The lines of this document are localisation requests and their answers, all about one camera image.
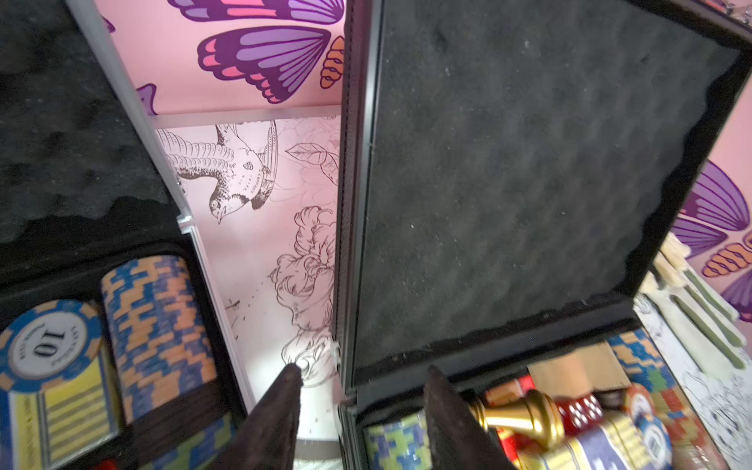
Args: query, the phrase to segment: pink wallpaper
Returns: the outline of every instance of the pink wallpaper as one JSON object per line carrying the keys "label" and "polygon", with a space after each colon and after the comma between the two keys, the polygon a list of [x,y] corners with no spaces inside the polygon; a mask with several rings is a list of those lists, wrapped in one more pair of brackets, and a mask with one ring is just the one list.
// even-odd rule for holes
{"label": "pink wallpaper", "polygon": [[[260,399],[286,364],[302,370],[300,439],[337,440],[333,404],[341,400],[341,389],[329,329],[339,132],[339,116],[158,131],[232,326],[232,338],[225,339],[253,396]],[[225,151],[211,161],[185,158],[191,144]],[[210,171],[228,155],[235,171]],[[270,172],[263,173],[264,167]],[[239,183],[254,175],[270,185]],[[237,191],[246,197],[230,196]]]}
{"label": "pink wallpaper", "polygon": [[737,326],[752,340],[750,123],[752,86],[747,85],[672,231],[692,247],[692,267],[739,310],[744,321]]}
{"label": "pink wallpaper", "polygon": [[338,105],[345,0],[95,0],[152,114]]}

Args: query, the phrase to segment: case hinge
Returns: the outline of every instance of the case hinge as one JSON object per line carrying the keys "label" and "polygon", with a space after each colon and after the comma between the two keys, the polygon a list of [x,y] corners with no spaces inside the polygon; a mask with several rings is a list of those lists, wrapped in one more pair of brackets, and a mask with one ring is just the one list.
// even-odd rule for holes
{"label": "case hinge", "polygon": [[339,370],[340,365],[342,365],[342,355],[340,354],[339,341],[332,341],[332,360]]}
{"label": "case hinge", "polygon": [[193,227],[193,216],[191,214],[180,214],[177,218],[177,225],[180,227],[180,233],[189,233]]}

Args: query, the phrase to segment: leaf drawing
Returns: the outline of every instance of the leaf drawing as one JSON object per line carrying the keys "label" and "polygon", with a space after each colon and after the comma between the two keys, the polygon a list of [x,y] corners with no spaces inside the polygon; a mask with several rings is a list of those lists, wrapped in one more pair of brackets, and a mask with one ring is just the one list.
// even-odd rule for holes
{"label": "leaf drawing", "polygon": [[321,165],[324,163],[326,154],[329,153],[324,147],[313,142],[302,142],[289,149],[287,152],[292,158],[313,165]]}
{"label": "leaf drawing", "polygon": [[299,162],[319,165],[321,172],[337,186],[339,182],[339,165],[336,154],[329,152],[325,147],[314,142],[297,144],[290,148],[287,153]]}

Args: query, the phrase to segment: bird illustration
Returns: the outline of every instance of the bird illustration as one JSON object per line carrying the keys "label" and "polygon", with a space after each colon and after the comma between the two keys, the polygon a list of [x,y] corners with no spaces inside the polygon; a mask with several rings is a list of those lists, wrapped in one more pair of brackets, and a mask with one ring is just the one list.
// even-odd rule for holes
{"label": "bird illustration", "polygon": [[212,177],[217,187],[209,210],[217,223],[250,201],[253,209],[264,205],[277,177],[277,125],[271,122],[266,146],[256,152],[238,136],[236,124],[218,124],[217,143],[197,144],[164,129],[156,133],[177,175],[187,180]]}

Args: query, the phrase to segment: butterfly mural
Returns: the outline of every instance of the butterfly mural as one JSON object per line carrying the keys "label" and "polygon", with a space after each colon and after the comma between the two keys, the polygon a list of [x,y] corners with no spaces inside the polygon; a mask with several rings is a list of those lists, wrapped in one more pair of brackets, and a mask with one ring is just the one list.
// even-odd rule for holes
{"label": "butterfly mural", "polygon": [[107,19],[107,18],[105,18],[105,17],[102,17],[102,19],[103,19],[103,20],[105,21],[105,28],[107,28],[107,31],[108,31],[108,32],[115,32],[115,25],[114,25],[114,24],[112,24],[112,23],[110,22],[110,20],[108,20],[108,19]]}
{"label": "butterfly mural", "polygon": [[715,252],[702,267],[706,277],[743,275],[721,295],[752,322],[752,231],[746,232],[741,243],[723,243],[729,233],[750,228],[747,201],[731,178],[718,165],[708,162],[692,188],[687,202],[674,222],[672,232],[692,248],[690,258],[709,250]]}
{"label": "butterfly mural", "polygon": [[138,97],[141,99],[141,105],[144,107],[144,113],[147,116],[156,116],[154,110],[154,96],[156,95],[156,85],[154,83],[147,83],[140,88],[136,89]]}
{"label": "butterfly mural", "polygon": [[[344,16],[344,0],[168,0],[189,20],[249,18],[295,20],[332,25]],[[267,102],[289,99],[327,51],[332,33],[310,26],[260,26],[211,36],[198,47],[199,66],[219,80],[245,80]],[[344,71],[344,39],[333,42],[320,86],[330,88]]]}

